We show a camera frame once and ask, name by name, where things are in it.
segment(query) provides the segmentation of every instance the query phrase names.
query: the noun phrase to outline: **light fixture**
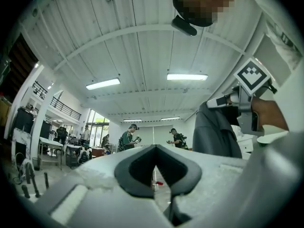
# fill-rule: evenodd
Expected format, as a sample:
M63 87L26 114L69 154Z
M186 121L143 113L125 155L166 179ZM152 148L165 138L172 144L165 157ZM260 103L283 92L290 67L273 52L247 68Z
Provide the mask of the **light fixture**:
M162 121L165 121L165 120L176 120L176 119L180 119L180 116L177 116L177 117L168 117L168 118L162 118L161 120L162 120Z
M167 80L206 80L206 74L168 74Z
M102 88L102 87L106 87L106 86L114 86L114 85L119 85L120 81L118 78L115 79L110 79L110 80L106 80L103 82L99 82L99 83L95 83L92 85L87 85L86 88L88 90L92 90L92 89L98 89L98 88Z
M134 119L134 120L130 120L130 119L127 119L127 120L124 120L124 122L141 122L142 120L141 119Z

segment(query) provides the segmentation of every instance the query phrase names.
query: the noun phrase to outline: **ceiling light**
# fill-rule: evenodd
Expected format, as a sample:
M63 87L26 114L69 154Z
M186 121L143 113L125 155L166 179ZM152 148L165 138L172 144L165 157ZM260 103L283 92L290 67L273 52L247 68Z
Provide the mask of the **ceiling light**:
M119 79L115 78L115 79L99 82L96 84L87 85L86 88L88 90L92 90L92 89L98 89L98 88L102 88L102 87L106 87L106 86L113 86L113 85L119 85L119 84L120 84Z
M177 116L177 117L162 118L161 120L165 121L165 120L176 120L176 119L180 119L180 117Z
M124 122L141 122L142 120L141 119L134 119L134 120L129 120L129 119L127 119L127 120L124 120Z
M168 74L167 80L206 80L206 74Z

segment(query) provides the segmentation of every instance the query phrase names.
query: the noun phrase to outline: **cap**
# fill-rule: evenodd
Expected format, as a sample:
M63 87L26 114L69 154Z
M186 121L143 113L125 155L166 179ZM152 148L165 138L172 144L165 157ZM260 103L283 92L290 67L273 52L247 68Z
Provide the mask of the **cap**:
M129 128L135 128L136 130L139 130L139 127L137 127L137 125L136 124L131 124L131 126L129 127Z
M182 1L173 0L173 6L179 12L182 18L192 25L196 25L199 27L208 27L213 24L211 15L206 16L206 18L201 18L200 15L190 12L189 8L184 7Z

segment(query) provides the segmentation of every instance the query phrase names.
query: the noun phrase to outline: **railing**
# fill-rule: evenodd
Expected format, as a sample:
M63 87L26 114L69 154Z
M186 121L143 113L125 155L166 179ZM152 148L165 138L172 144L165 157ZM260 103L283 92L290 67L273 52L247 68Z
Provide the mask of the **railing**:
M33 84L33 88L34 88L34 93L36 95L38 95L41 99L44 99L46 97L48 92L37 81ZM63 104L61 101L57 100L55 97L53 97L53 99L51 101L51 106L60 110L62 113L69 115L70 117L73 117L77 120L80 119L80 116L81 116L80 113L74 111L67 105Z

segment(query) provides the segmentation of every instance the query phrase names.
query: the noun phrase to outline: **ceiling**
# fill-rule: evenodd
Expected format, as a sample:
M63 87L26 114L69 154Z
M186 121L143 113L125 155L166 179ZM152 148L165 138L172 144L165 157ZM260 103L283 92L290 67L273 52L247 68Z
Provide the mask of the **ceiling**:
M261 11L236 0L218 22L188 37L171 26L172 0L35 0L20 17L36 56L87 107L115 122L187 119L235 67ZM167 81L167 73L207 74ZM119 78L120 85L86 85Z

